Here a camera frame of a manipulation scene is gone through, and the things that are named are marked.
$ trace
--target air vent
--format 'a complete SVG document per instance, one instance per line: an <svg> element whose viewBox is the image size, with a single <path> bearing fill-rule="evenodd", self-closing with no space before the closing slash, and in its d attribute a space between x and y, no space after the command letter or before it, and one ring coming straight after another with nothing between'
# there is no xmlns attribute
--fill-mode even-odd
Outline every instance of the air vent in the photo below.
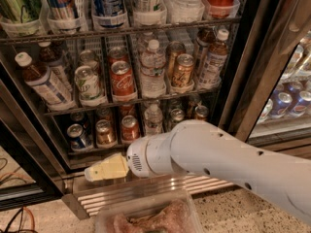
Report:
<svg viewBox="0 0 311 233"><path fill-rule="evenodd" d="M140 162L139 156L134 154L132 160L134 168L138 171L142 171L142 163Z"/></svg>

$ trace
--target beverage cooler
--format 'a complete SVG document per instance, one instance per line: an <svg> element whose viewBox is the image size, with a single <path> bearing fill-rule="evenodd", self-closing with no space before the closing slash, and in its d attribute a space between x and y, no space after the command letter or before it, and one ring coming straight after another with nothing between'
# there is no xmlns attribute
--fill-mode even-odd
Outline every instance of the beverage cooler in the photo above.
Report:
<svg viewBox="0 0 311 233"><path fill-rule="evenodd" d="M126 166L135 139L184 119L307 157L307 95L304 114L289 112L311 90L308 67L299 67L310 58L310 0L34 1L33 14L18 17L10 2L0 7L0 145L27 178L0 186L1 210L61 198L83 219L134 198L231 186L209 177L140 179L126 167L96 172L103 161ZM304 93L291 93L292 82ZM275 98L277 86L291 107Z"/></svg>

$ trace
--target white robotic arm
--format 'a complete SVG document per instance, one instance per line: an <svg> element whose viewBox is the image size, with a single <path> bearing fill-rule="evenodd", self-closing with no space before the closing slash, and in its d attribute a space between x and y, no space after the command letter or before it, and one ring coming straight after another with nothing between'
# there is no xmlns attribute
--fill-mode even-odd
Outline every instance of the white robotic arm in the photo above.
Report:
<svg viewBox="0 0 311 233"><path fill-rule="evenodd" d="M214 125L179 123L136 140L127 164L138 177L209 176L247 188L311 225L311 161L247 145Z"/></svg>

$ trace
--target terrazzo floor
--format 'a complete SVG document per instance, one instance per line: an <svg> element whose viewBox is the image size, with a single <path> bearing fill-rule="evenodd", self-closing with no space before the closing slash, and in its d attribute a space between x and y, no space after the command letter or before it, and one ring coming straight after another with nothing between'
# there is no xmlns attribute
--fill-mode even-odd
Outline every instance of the terrazzo floor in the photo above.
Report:
<svg viewBox="0 0 311 233"><path fill-rule="evenodd" d="M196 194L192 198L204 233L311 233L311 226L242 188L230 187ZM78 220L61 200L29 206L28 209L35 217L35 229L39 233L95 232L95 217ZM16 211L0 212L0 229L5 229ZM24 229L29 221L26 217ZM19 220L13 224L12 230L18 225Z"/></svg>

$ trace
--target white bottle cap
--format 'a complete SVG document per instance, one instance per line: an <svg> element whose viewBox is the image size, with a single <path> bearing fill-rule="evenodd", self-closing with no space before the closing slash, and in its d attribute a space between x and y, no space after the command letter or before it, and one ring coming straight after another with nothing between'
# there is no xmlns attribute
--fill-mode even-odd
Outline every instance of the white bottle cap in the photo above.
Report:
<svg viewBox="0 0 311 233"><path fill-rule="evenodd" d="M221 41L225 41L229 36L229 31L226 29L220 29L217 32L217 38L220 39Z"/></svg>
<svg viewBox="0 0 311 233"><path fill-rule="evenodd" d="M32 61L32 58L28 55L27 52L24 52L24 51L20 52L16 56L16 62L21 67L29 65L31 61Z"/></svg>
<svg viewBox="0 0 311 233"><path fill-rule="evenodd" d="M38 43L38 45L42 48L44 47L48 47L49 45L51 44L51 42L41 42L41 43Z"/></svg>
<svg viewBox="0 0 311 233"><path fill-rule="evenodd" d="M159 48L159 41L158 40L150 40L148 42L148 48L150 50L157 50Z"/></svg>
<svg viewBox="0 0 311 233"><path fill-rule="evenodd" d="M155 113L157 111L157 104L151 104L150 110Z"/></svg>

